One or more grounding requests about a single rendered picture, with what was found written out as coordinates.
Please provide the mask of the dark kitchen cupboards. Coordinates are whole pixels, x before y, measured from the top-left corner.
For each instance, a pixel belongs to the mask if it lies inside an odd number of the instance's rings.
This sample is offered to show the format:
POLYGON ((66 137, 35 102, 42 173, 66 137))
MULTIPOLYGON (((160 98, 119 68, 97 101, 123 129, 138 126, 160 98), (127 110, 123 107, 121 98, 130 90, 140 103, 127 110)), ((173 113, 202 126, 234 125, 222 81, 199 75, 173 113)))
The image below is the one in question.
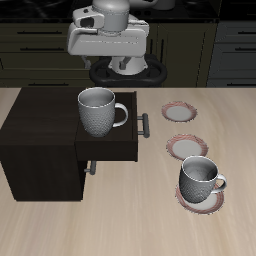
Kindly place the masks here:
MULTIPOLYGON (((67 53, 68 23, 0 23, 0 87, 91 86, 79 56, 67 53)), ((168 71, 164 87, 206 85, 217 25, 152 23, 147 52, 168 71)))

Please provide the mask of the dark wooden cabinet drawer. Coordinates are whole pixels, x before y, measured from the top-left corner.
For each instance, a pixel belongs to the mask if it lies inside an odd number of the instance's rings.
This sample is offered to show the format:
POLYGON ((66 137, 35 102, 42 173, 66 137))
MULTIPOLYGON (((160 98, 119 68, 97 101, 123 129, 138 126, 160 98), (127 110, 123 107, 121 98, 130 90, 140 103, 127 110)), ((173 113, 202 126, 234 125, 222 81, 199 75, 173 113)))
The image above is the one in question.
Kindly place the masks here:
POLYGON ((138 161, 137 94, 116 92, 115 96, 128 110, 127 122, 103 138, 90 136, 79 123, 75 139, 79 161, 138 161))

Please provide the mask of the grey kitchen drawer unit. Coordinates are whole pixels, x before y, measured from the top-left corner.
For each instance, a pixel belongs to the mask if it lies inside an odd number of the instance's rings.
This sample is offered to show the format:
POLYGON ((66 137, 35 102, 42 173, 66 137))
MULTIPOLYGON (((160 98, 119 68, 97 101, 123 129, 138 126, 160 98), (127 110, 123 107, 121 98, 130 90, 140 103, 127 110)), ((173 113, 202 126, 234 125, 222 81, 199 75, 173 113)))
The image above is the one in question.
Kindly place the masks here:
POLYGON ((207 86, 256 87, 256 21, 218 23, 207 86))

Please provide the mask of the flat black base plate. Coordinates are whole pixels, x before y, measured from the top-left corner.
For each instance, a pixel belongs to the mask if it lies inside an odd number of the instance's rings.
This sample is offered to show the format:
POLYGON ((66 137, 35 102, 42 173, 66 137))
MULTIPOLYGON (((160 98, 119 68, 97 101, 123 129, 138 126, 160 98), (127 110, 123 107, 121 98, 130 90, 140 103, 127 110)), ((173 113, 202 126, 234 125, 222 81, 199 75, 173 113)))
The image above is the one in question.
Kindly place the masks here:
POLYGON ((135 75, 121 75, 108 67, 110 57, 101 57, 89 71, 96 87, 105 88, 158 88, 167 78, 166 67, 153 54, 146 54, 147 69, 135 75))

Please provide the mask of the black kitchen countertop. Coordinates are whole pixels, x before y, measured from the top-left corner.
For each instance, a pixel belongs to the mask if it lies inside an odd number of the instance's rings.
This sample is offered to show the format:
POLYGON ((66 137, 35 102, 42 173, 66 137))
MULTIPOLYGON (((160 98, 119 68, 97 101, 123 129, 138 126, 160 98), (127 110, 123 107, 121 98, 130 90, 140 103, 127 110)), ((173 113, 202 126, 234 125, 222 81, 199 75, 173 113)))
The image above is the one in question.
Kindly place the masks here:
MULTIPOLYGON (((71 23, 75 9, 92 0, 0 0, 0 23, 71 23)), ((173 10, 130 9, 148 23, 256 21, 256 0, 176 0, 173 10)))

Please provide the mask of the dark wooden cabinet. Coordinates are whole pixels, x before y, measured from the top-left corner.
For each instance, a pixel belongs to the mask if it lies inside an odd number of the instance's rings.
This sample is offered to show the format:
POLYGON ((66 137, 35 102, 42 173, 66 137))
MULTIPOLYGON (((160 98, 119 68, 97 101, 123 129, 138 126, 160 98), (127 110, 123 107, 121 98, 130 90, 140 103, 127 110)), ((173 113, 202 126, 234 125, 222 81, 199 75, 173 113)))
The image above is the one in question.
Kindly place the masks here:
POLYGON ((78 88, 28 88, 0 129, 0 163, 17 201, 79 201, 85 173, 78 165, 78 88))

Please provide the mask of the grey porcelain mug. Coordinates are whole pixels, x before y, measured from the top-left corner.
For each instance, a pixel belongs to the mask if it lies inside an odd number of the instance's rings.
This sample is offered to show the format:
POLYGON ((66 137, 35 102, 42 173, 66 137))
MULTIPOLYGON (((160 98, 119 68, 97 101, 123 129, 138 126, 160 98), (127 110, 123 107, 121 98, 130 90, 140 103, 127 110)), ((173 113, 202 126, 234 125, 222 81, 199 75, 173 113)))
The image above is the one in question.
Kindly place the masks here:
POLYGON ((92 137, 105 137, 112 128, 128 120, 128 109, 115 101, 115 94, 102 87, 85 89, 78 95, 78 111, 85 131, 92 137), (115 123, 115 110, 122 109, 125 118, 115 123))
POLYGON ((211 159, 189 156, 182 162, 179 189, 187 202, 201 203, 211 194, 222 192, 226 186, 226 177, 219 173, 217 165, 211 159))

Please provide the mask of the white plate with red rim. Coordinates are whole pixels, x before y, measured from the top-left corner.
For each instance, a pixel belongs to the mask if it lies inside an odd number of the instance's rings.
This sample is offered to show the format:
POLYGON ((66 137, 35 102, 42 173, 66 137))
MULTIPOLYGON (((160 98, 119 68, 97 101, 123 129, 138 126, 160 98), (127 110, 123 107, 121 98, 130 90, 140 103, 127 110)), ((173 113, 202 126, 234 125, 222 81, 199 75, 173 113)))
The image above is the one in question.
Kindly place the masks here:
POLYGON ((185 123, 194 120, 197 116, 197 109, 189 103, 173 101, 161 108, 162 116, 172 122, 185 123))
POLYGON ((207 144, 191 134, 178 134, 167 141, 167 152, 175 159, 183 161, 189 156, 206 156, 207 144))
POLYGON ((201 203, 193 204, 187 202, 181 195, 179 186, 175 188, 175 197, 179 204, 185 209, 196 214, 213 214, 221 209, 224 204, 224 192, 210 194, 209 197, 201 203))

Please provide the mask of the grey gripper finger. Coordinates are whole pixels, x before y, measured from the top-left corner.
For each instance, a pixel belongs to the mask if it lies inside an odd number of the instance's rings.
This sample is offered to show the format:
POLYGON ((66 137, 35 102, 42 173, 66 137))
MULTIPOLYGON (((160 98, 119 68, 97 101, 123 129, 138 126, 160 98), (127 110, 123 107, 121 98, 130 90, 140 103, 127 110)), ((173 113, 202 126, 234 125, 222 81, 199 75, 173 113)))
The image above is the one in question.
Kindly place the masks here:
POLYGON ((81 56, 81 58, 84 62, 85 69, 90 69, 91 68, 91 61, 87 58, 87 56, 83 55, 83 56, 81 56))
POLYGON ((119 61, 119 69, 126 70, 127 64, 130 62, 131 57, 124 57, 122 61, 119 61))

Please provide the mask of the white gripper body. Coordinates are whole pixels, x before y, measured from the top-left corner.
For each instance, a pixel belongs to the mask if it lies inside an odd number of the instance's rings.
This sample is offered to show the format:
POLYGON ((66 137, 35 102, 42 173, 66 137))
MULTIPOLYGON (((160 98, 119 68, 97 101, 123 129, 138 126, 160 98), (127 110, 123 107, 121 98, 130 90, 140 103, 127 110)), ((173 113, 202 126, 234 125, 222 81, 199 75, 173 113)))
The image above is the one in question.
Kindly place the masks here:
POLYGON ((97 29, 78 28, 72 23, 67 35, 67 51, 79 56, 141 57, 146 52, 149 24, 131 20, 117 36, 98 34, 97 29))

